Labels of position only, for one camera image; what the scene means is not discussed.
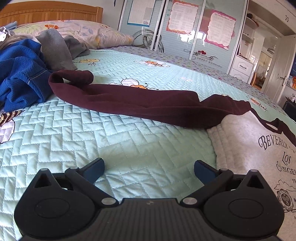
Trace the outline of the maroon and grey sweatshirt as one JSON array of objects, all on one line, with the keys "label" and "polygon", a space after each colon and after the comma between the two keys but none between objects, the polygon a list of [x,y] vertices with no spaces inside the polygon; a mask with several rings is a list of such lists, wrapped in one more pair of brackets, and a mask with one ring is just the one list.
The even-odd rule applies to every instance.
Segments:
[{"label": "maroon and grey sweatshirt", "polygon": [[208,132],[216,170],[233,179],[203,206],[175,198],[125,198],[97,206],[74,189],[88,227],[70,240],[295,240],[295,135],[279,118],[263,119],[250,102],[214,94],[94,84],[89,71],[53,73],[49,85],[60,99],[101,113],[123,114]]}]

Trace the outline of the dark clothes pile on chair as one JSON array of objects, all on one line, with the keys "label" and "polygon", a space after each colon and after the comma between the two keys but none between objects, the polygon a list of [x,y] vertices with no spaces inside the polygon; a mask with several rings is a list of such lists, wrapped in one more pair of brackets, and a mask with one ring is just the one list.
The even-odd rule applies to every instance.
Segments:
[{"label": "dark clothes pile on chair", "polygon": [[286,97],[286,102],[282,109],[292,120],[296,121],[295,101],[292,102],[288,97]]}]

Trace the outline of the mint quilted bee bedspread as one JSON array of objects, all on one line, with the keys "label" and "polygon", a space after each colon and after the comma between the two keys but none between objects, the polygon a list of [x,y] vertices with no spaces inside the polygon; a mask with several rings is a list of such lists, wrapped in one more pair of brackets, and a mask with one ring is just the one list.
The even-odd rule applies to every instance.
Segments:
[{"label": "mint quilted bee bedspread", "polygon": [[[266,95],[211,67],[136,47],[93,50],[75,59],[95,83],[149,89],[191,90],[203,100],[221,94],[250,101],[266,120],[279,118],[291,131],[295,122]],[[183,198],[201,186],[193,164],[215,166],[205,130],[167,125],[124,115],[98,113],[52,96],[14,114],[1,126],[1,240],[18,240],[14,210],[41,168],[61,173],[101,157],[106,170],[96,185],[118,200]]]}]

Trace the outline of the white room door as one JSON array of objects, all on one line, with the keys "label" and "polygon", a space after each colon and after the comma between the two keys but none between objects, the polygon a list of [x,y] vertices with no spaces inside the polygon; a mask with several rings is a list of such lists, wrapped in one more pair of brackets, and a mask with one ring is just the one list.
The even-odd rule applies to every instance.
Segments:
[{"label": "white room door", "polygon": [[295,35],[284,36],[276,44],[271,66],[261,91],[279,103],[295,58]]}]

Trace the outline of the blue garment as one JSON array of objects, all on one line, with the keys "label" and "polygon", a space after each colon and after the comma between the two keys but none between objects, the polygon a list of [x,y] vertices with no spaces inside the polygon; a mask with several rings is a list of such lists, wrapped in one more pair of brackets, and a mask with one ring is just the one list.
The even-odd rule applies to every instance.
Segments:
[{"label": "blue garment", "polygon": [[53,94],[41,44],[24,39],[1,51],[1,104],[5,112],[42,103]]}]

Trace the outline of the grey garment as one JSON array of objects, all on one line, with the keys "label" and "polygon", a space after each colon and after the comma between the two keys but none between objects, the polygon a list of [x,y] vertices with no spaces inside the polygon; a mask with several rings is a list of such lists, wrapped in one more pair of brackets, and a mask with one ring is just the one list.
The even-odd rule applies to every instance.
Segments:
[{"label": "grey garment", "polygon": [[44,30],[36,37],[31,34],[14,34],[11,32],[11,36],[1,42],[1,50],[25,39],[41,44],[45,64],[53,71],[76,70],[73,59],[90,54],[86,44],[79,42],[71,35],[62,37],[55,28]]}]

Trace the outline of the floral pillow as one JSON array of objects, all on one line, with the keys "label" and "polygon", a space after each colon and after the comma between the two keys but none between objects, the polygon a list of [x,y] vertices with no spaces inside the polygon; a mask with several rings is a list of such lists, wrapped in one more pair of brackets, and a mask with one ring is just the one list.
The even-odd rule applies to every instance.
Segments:
[{"label": "floral pillow", "polygon": [[44,21],[24,24],[14,30],[16,34],[38,36],[48,29],[57,30],[62,37],[73,36],[89,49],[105,49],[118,46],[131,46],[134,37],[123,34],[107,25],[84,20]]}]

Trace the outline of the white wardrobe with sliding doors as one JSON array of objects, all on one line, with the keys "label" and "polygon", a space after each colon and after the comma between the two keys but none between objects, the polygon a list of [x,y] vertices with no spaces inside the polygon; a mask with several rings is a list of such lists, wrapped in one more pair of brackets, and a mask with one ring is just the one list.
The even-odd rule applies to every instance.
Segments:
[{"label": "white wardrobe with sliding doors", "polygon": [[246,83],[255,71],[259,23],[251,1],[125,1],[118,29],[134,46],[179,57]]}]

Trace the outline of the pink framed poster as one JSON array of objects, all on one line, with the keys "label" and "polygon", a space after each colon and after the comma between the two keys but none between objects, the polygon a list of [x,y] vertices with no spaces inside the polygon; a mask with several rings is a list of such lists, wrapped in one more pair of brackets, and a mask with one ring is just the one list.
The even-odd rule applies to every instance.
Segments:
[{"label": "pink framed poster", "polygon": [[236,18],[213,9],[210,9],[209,13],[205,42],[229,50],[231,39],[234,37]]}]

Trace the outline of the white patterned garment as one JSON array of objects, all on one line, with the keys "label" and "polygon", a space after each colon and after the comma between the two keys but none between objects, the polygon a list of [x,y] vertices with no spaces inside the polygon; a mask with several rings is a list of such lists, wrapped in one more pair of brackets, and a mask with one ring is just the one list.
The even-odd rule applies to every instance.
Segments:
[{"label": "white patterned garment", "polygon": [[11,36],[10,30],[8,30],[6,27],[0,28],[0,42],[4,42],[10,36]]}]

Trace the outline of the orange framed poster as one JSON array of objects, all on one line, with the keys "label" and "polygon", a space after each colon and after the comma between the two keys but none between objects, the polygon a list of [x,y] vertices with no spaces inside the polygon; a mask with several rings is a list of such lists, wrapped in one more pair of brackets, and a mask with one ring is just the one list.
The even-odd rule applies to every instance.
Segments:
[{"label": "orange framed poster", "polygon": [[173,1],[166,31],[190,34],[193,30],[199,6],[186,1]]}]

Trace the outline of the blue framed poster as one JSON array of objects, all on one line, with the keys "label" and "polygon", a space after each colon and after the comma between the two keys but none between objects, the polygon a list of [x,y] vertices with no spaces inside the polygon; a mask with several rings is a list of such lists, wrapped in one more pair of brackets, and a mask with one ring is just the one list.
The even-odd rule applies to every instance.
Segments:
[{"label": "blue framed poster", "polygon": [[149,27],[155,2],[155,0],[133,0],[127,24]]}]

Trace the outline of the wooden headboard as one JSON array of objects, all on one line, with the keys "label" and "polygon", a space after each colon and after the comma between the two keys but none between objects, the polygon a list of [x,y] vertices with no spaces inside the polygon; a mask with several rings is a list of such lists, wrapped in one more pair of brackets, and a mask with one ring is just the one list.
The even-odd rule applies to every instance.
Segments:
[{"label": "wooden headboard", "polygon": [[102,22],[103,8],[66,1],[23,1],[8,4],[1,10],[1,26],[57,20]]}]

